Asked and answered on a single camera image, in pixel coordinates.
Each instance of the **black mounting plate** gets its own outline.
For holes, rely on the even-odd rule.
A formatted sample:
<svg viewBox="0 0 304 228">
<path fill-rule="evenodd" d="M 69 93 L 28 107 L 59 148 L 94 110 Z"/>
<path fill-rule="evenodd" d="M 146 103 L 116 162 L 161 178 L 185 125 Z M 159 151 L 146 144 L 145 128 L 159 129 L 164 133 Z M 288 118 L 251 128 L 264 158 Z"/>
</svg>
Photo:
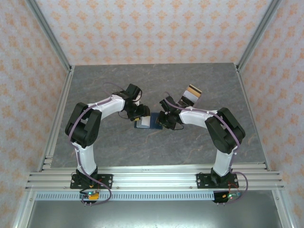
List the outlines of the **black mounting plate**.
<svg viewBox="0 0 304 228">
<path fill-rule="evenodd" d="M 229 173 L 223 183 L 219 183 L 218 185 L 216 185 L 211 180 L 210 173 L 196 174 L 196 184 L 198 186 L 198 189 L 228 189 L 229 188 L 228 182 L 231 184 L 235 184 L 237 187 L 239 187 L 238 181 L 235 180 L 238 180 L 237 175 L 233 173 Z"/>
<path fill-rule="evenodd" d="M 96 180 L 100 180 L 103 184 L 109 187 L 109 189 L 112 188 L 113 184 L 113 174 L 98 174 Z M 71 185 L 70 189 L 97 189 L 97 184 L 94 187 L 90 187 L 87 184 L 83 185 L 81 184 L 81 180 L 77 174 L 72 175 Z M 99 186 L 99 189 L 105 189 L 104 186 Z"/>
</svg>

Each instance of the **white robotic arm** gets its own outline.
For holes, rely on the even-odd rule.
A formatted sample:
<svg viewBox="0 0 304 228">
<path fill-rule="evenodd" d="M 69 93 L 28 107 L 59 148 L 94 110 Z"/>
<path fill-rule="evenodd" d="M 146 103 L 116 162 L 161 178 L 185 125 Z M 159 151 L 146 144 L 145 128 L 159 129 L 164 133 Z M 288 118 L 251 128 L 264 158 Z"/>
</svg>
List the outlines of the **white robotic arm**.
<svg viewBox="0 0 304 228">
<path fill-rule="evenodd" d="M 206 111 L 191 106 L 180 107 L 171 96 L 160 101 L 161 111 L 157 122 L 169 129 L 175 129 L 176 123 L 193 124 L 207 128 L 213 144 L 217 148 L 217 156 L 211 174 L 204 174 L 204 185 L 225 187 L 231 179 L 231 163 L 234 151 L 245 137 L 245 131 L 227 108 L 218 111 Z"/>
<path fill-rule="evenodd" d="M 100 111 L 102 113 L 100 120 L 103 120 L 104 118 L 106 118 L 107 116 L 113 113 L 122 111 L 124 109 L 125 100 L 123 100 L 123 98 L 118 95 L 112 95 L 110 98 L 107 98 L 105 100 L 99 101 L 97 103 L 88 104 L 88 107 L 98 103 L 104 103 L 104 104 L 97 105 L 92 109 Z M 94 161 L 94 151 L 93 151 L 94 144 L 86 146 L 85 148 L 83 148 L 81 145 L 79 145 L 76 142 L 73 142 L 73 145 L 78 148 L 79 159 L 81 160 L 80 162 L 77 160 L 78 163 L 77 170 L 83 173 L 83 171 L 80 168 L 80 164 L 82 164 L 85 172 L 91 175 L 97 168 L 97 165 Z"/>
<path fill-rule="evenodd" d="M 71 134 L 71 142 L 77 149 L 76 173 L 83 179 L 86 175 L 94 177 L 97 175 L 97 165 L 94 161 L 94 141 L 98 136 L 100 121 L 107 116 L 126 111 L 128 118 L 133 121 L 137 118 L 149 116 L 150 110 L 147 106 L 139 104 L 141 89 L 130 84 L 125 91 L 112 94 L 111 97 L 92 104 L 78 103 L 67 123 L 66 134 Z"/>
<path fill-rule="evenodd" d="M 183 124 L 193 124 L 203 128 L 207 128 L 205 121 L 208 118 L 213 117 L 213 115 L 209 113 L 203 113 L 198 111 L 193 111 L 192 107 L 187 107 L 187 110 L 182 110 L 179 114 L 180 119 Z M 237 147 L 235 147 L 231 153 L 223 153 L 219 149 L 217 149 L 217 156 L 215 159 L 215 163 L 213 165 L 213 170 L 219 176 L 223 177 L 229 172 L 230 163 L 232 160 L 233 152 Z"/>
</svg>

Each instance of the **metal floor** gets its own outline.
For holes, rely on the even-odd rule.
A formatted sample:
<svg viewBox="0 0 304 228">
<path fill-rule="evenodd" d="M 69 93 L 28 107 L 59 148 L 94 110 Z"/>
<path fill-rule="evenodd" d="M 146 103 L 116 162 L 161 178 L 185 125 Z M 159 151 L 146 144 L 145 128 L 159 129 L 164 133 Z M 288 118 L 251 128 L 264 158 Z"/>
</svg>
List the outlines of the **metal floor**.
<svg viewBox="0 0 304 228">
<path fill-rule="evenodd" d="M 28 228 L 281 228 L 271 191 L 249 191 L 241 203 L 212 201 L 36 201 Z"/>
<path fill-rule="evenodd" d="M 142 103 L 152 112 L 168 91 L 177 101 L 189 84 L 201 89 L 196 108 L 227 107 L 246 131 L 235 162 L 264 162 L 265 157 L 232 63 L 76 66 L 55 148 L 52 168 L 76 167 L 65 126 L 78 102 L 93 103 L 107 98 L 104 82 L 123 88 L 139 86 Z M 115 91 L 114 86 L 107 87 Z M 134 129 L 133 123 L 113 114 L 101 122 L 94 144 L 98 166 L 176 165 L 213 163 L 216 148 L 206 129 L 185 125 L 181 131 Z"/>
</svg>

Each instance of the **wall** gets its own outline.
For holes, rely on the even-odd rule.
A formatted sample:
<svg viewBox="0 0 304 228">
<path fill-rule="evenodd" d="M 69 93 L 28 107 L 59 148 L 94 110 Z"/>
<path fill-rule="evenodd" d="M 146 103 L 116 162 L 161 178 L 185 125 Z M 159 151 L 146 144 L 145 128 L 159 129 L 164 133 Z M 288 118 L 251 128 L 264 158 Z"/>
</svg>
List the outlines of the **wall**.
<svg viewBox="0 0 304 228">
<path fill-rule="evenodd" d="M 11 227 L 66 71 L 24 0 L 0 1 L 0 220 Z"/>
<path fill-rule="evenodd" d="M 72 65 L 237 63 L 271 0 L 38 0 Z"/>
<path fill-rule="evenodd" d="M 271 168 L 304 224 L 304 4 L 283 0 L 242 77 Z"/>
</svg>

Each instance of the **gray table top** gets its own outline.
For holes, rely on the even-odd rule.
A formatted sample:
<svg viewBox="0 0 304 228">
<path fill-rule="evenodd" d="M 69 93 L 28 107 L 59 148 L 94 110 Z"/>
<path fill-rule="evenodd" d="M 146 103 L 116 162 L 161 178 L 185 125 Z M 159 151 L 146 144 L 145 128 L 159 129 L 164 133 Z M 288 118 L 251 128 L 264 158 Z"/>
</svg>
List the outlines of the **gray table top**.
<svg viewBox="0 0 304 228">
<path fill-rule="evenodd" d="M 104 82 L 123 88 L 130 83 L 142 91 L 142 103 L 151 112 L 162 110 L 159 102 L 168 91 L 177 101 L 189 84 L 202 95 L 196 108 L 227 107 L 243 126 L 246 137 L 235 162 L 263 162 L 263 150 L 232 63 L 76 66 L 68 94 L 52 167 L 76 167 L 76 157 L 64 133 L 78 102 L 93 103 L 107 98 Z M 111 92 L 117 91 L 108 86 Z M 216 148 L 206 129 L 186 124 L 181 131 L 135 129 L 133 122 L 117 114 L 102 120 L 94 143 L 98 166 L 175 165 L 213 163 Z"/>
</svg>

